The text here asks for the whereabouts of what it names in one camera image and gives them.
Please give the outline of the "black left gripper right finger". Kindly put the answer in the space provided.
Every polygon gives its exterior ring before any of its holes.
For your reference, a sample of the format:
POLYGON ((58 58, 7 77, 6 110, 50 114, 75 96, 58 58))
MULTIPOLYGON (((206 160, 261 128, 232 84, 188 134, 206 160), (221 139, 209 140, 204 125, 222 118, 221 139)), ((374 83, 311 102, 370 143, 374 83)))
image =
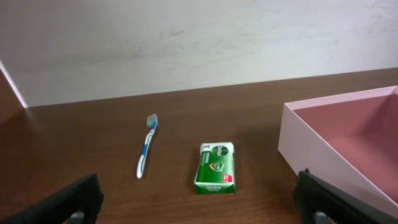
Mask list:
POLYGON ((298 173, 293 191, 302 223, 397 223, 384 213, 310 173, 298 173))

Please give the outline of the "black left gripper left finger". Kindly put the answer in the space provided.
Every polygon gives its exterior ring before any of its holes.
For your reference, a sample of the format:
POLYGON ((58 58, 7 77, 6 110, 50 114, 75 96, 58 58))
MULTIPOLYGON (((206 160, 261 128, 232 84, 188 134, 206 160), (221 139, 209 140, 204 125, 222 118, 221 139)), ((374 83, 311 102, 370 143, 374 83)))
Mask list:
POLYGON ((103 199, 98 176, 89 174, 1 223, 95 223, 103 199))

